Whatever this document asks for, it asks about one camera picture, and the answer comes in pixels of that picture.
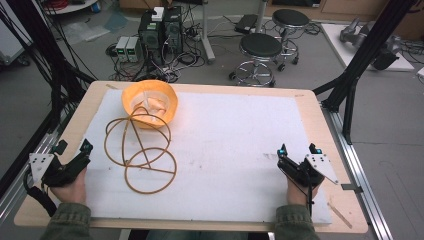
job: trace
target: green sleeve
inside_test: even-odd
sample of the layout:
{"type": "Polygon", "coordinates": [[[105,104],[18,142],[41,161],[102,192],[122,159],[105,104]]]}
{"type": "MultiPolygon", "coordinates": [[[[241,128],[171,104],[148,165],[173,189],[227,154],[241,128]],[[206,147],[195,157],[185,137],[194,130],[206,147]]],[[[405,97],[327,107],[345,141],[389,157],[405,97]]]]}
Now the green sleeve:
{"type": "Polygon", "coordinates": [[[89,234],[91,210],[78,203],[61,203],[50,219],[41,240],[92,240],[89,234]]]}
{"type": "Polygon", "coordinates": [[[319,239],[312,225],[308,209],[301,205],[287,205],[277,209],[275,239],[319,239]]]}

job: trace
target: bowl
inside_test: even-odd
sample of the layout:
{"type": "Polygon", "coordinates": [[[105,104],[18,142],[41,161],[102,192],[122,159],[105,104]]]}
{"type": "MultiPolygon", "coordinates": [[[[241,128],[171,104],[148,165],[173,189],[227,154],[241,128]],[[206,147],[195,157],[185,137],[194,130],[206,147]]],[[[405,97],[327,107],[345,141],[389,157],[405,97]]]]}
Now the bowl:
{"type": "Polygon", "coordinates": [[[121,99],[125,111],[128,115],[134,115],[133,119],[137,120],[135,123],[140,128],[151,128],[143,122],[156,128],[170,123],[178,106],[178,97],[174,89],[160,80],[134,83],[122,91],[121,99]]]}

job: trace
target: floor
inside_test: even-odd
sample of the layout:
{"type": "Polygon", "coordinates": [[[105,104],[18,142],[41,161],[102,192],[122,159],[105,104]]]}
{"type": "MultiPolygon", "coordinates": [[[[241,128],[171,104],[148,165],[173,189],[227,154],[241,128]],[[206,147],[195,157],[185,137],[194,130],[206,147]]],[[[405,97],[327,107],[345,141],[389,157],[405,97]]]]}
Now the floor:
{"type": "MultiPolygon", "coordinates": [[[[91,42],[80,42],[72,47],[98,79],[107,80],[114,74],[113,62],[105,50],[120,36],[136,34],[137,13],[120,14],[114,2],[105,2],[102,12],[88,10],[61,16],[65,26],[73,22],[87,22],[89,27],[108,26],[108,33],[91,42]]],[[[238,16],[229,16],[237,22],[238,16]]],[[[240,37],[225,18],[209,20],[210,42],[216,55],[213,64],[181,71],[177,83],[235,85],[228,75],[237,63],[246,59],[238,50],[240,37]]],[[[300,46],[297,65],[288,63],[283,72],[274,70],[277,88],[314,89],[338,77],[344,70],[323,33],[303,34],[295,40],[300,46]]],[[[58,42],[65,52],[63,41],[58,42]]],[[[416,56],[422,62],[424,56],[416,56]]],[[[412,72],[366,71],[357,86],[353,114],[352,141],[374,195],[383,212],[394,239],[424,239],[424,85],[415,76],[423,64],[413,64],[412,72]]],[[[328,92],[318,96],[324,100],[328,92]]],[[[50,88],[34,64],[24,67],[14,64],[0,72],[0,176],[13,162],[50,110],[50,88]]],[[[33,239],[43,229],[22,228],[13,224],[16,206],[4,222],[0,235],[8,239],[33,239]]],[[[118,239],[119,230],[93,229],[95,239],[118,239]]],[[[364,234],[320,234],[323,239],[374,239],[372,230],[364,234]]]]}

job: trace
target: chair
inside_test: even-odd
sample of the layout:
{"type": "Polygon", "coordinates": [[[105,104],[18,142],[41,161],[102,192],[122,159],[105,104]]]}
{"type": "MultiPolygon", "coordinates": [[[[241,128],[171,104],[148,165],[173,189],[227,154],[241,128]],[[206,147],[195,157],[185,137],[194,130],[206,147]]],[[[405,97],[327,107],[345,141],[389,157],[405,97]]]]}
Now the chair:
{"type": "Polygon", "coordinates": [[[240,51],[250,57],[251,61],[240,64],[230,73],[231,80],[237,79],[237,85],[245,84],[252,87],[275,85],[272,70],[265,62],[276,61],[281,54],[282,45],[274,37],[262,33],[252,33],[240,40],[240,51]]]}
{"type": "Polygon", "coordinates": [[[272,21],[275,25],[283,29],[283,31],[280,32],[280,41],[283,46],[283,50],[280,55],[283,56],[283,62],[278,66],[278,70],[283,71],[287,56],[296,54],[292,63],[297,64],[299,61],[299,48],[292,40],[288,39],[287,36],[293,31],[304,29],[309,24],[309,18],[305,14],[296,10],[280,9],[272,14],[272,21]]]}

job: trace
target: wooden table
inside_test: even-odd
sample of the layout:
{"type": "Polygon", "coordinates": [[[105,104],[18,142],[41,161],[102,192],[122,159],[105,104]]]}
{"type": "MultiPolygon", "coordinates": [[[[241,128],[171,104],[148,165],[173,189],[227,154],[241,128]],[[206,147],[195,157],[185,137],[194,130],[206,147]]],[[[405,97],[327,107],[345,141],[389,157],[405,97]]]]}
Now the wooden table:
{"type": "MultiPolygon", "coordinates": [[[[68,147],[60,157],[62,163],[73,158],[80,141],[89,126],[103,95],[108,89],[124,89],[132,83],[97,81],[91,84],[81,104],[65,129],[62,139],[68,147]]],[[[309,142],[325,149],[340,183],[349,184],[349,178],[324,119],[318,101],[312,91],[295,89],[249,88],[232,86],[185,85],[173,84],[176,92],[244,94],[258,96],[280,96],[293,98],[302,118],[309,142]]],[[[316,225],[318,232],[364,233],[368,230],[362,209],[353,191],[344,191],[340,185],[324,181],[326,198],[333,223],[316,225]]],[[[26,197],[17,215],[15,224],[19,226],[46,226],[49,217],[47,212],[31,197],[26,197]]],[[[191,230],[238,230],[238,231],[273,231],[270,223],[232,223],[209,221],[171,221],[140,219],[104,219],[93,218],[92,227],[132,228],[132,229],[191,229],[191,230]]]]}

